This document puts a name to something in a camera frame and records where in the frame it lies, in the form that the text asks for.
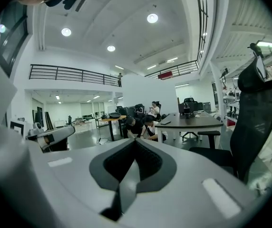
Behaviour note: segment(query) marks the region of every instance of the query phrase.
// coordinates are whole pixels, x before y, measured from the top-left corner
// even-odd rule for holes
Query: smartphone
[[[166,122],[164,122],[164,123],[160,123],[161,125],[167,125],[167,124],[169,124],[171,121],[166,121]]]

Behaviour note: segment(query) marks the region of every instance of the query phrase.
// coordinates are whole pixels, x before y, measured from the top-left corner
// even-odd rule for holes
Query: round ceiling light
[[[149,23],[151,23],[151,24],[156,23],[157,20],[158,20],[158,16],[157,16],[157,14],[154,14],[154,13],[150,14],[150,15],[147,17],[147,21],[148,21]]]
[[[6,30],[5,25],[0,24],[0,33],[4,33]]]
[[[71,30],[69,28],[64,28],[61,33],[63,36],[70,36]]]
[[[116,48],[115,48],[114,46],[109,46],[109,47],[107,47],[107,50],[108,50],[108,51],[115,51],[115,49],[116,49]]]

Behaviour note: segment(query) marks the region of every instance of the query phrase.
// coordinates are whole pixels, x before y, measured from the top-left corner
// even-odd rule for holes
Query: railing
[[[204,45],[206,43],[205,36],[207,35],[207,22],[208,22],[208,2],[207,0],[197,0],[198,11],[199,11],[199,41],[198,41],[198,52],[197,52],[197,62],[200,65]]]
[[[31,64],[29,79],[53,79],[119,86],[119,78],[78,68]]]
[[[157,71],[155,73],[148,74],[146,75],[146,77],[159,79],[158,75],[170,73],[170,72],[171,72],[170,77],[177,77],[180,75],[192,73],[197,70],[198,70],[198,63],[195,60],[195,61],[191,61],[187,63],[178,64],[176,66],[168,67],[166,69]]]

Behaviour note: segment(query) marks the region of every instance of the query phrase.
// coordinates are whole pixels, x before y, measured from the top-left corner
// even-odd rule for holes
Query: white ceiling
[[[149,14],[158,15],[150,24]],[[70,28],[70,37],[61,35]],[[63,6],[48,9],[45,31],[46,46],[86,52],[108,60],[114,65],[148,74],[149,66],[179,57],[188,58],[188,35],[181,0],[86,0],[80,12],[64,10]],[[108,52],[113,45],[115,52]],[[155,71],[170,67],[164,63]]]
[[[62,103],[86,103],[91,102],[106,102],[112,100],[112,92],[93,91],[93,90],[33,90],[34,95],[40,96],[47,104],[58,104],[56,95],[59,95]],[[122,93],[116,92],[116,97],[123,96]]]
[[[261,0],[229,0],[225,28],[212,61],[221,72],[228,68],[235,77],[247,67],[253,52],[247,48],[251,43],[263,40],[272,43],[272,14]],[[264,55],[270,54],[262,47]]]

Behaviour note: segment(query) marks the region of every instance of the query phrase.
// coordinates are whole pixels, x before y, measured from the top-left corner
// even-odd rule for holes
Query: desk
[[[161,128],[162,131],[172,131],[174,134],[177,132],[194,132],[201,131],[219,131],[221,132],[223,123],[216,120],[206,112],[198,114],[200,117],[191,117],[186,119],[185,115],[180,116],[179,113],[169,114],[164,120],[162,120],[157,128]],[[167,125],[161,125],[161,123],[171,121]],[[215,137],[215,148],[218,149],[220,143],[220,136]],[[158,131],[158,142],[162,143],[162,133]]]
[[[108,122],[109,131],[111,133],[111,140],[112,141],[115,141],[114,135],[113,135],[112,121],[118,121],[119,122],[120,136],[123,137],[122,128],[121,128],[121,120],[125,119],[125,118],[126,118],[126,116],[121,116],[121,117],[119,117],[117,119],[114,119],[114,118],[101,119],[101,121],[103,121],[103,122]]]

